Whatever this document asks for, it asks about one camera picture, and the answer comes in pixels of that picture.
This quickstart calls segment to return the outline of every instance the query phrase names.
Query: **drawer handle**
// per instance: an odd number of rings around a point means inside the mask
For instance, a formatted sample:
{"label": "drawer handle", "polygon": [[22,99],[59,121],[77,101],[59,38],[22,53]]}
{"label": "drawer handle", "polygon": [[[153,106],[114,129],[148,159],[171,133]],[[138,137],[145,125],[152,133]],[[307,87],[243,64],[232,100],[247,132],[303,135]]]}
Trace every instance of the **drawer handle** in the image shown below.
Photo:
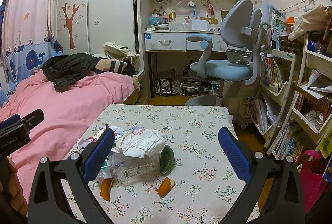
{"label": "drawer handle", "polygon": [[171,40],[168,41],[159,41],[162,45],[170,45],[171,44]]}

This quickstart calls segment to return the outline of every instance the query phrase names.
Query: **finger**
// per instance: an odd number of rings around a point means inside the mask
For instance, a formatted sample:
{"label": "finger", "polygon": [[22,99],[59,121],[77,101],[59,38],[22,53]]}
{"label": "finger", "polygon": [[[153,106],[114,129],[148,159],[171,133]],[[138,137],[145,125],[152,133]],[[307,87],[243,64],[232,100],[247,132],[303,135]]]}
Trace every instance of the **finger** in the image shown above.
{"label": "finger", "polygon": [[19,182],[19,179],[17,177],[17,174],[13,174],[13,173],[10,173],[9,174],[9,180],[8,180],[8,190],[9,190],[9,193],[15,197],[17,192],[19,191],[20,189],[20,182]]}
{"label": "finger", "polygon": [[27,212],[28,212],[28,204],[25,198],[23,197],[23,205],[20,208],[20,213],[25,216]]}
{"label": "finger", "polygon": [[10,205],[15,211],[19,211],[24,203],[23,189],[20,188],[16,196],[10,200]]}
{"label": "finger", "polygon": [[9,167],[10,171],[14,174],[17,174],[18,170],[16,169],[14,161],[10,157],[7,157],[7,159],[8,159],[8,167]]}

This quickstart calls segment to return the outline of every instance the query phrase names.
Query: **swivel chair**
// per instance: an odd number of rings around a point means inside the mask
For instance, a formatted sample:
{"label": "swivel chair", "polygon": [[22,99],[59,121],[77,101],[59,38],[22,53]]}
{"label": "swivel chair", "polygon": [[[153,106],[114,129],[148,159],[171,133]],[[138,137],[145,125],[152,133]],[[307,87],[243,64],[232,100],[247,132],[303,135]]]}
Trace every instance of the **swivel chair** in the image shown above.
{"label": "swivel chair", "polygon": [[198,62],[190,65],[190,69],[203,78],[215,77],[220,79],[218,95],[202,95],[191,98],[186,105],[206,106],[223,104],[224,81],[240,82],[245,85],[256,83],[260,79],[261,64],[260,52],[267,30],[268,23],[261,23],[262,12],[254,9],[250,0],[240,0],[227,14],[220,25],[220,35],[224,42],[242,50],[227,49],[228,60],[211,60],[212,38],[206,34],[191,34],[188,41],[200,41],[204,49]]}

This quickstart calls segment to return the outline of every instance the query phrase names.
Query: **star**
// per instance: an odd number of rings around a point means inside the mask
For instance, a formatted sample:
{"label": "star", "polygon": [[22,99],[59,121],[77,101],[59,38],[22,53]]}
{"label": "star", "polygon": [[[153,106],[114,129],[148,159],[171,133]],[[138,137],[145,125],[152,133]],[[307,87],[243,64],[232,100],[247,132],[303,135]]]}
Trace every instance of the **star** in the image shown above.
{"label": "star", "polygon": [[24,20],[23,20],[23,21],[25,21],[26,19],[29,19],[29,14],[30,14],[30,13],[27,13],[27,14],[24,16]]}

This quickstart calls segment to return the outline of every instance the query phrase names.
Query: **pink bedsheet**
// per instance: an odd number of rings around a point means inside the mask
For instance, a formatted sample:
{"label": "pink bedsheet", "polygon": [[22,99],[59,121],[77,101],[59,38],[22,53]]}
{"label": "pink bedsheet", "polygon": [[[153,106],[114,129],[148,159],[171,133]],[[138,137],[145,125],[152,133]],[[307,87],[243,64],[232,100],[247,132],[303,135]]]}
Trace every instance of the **pink bedsheet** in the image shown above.
{"label": "pink bedsheet", "polygon": [[31,142],[12,154],[26,200],[39,160],[64,159],[109,104],[122,104],[133,91],[131,77],[112,72],[87,76],[64,92],[56,92],[43,71],[19,83],[0,110],[0,122],[14,114],[22,118],[38,108],[44,112],[44,121],[31,130]]}

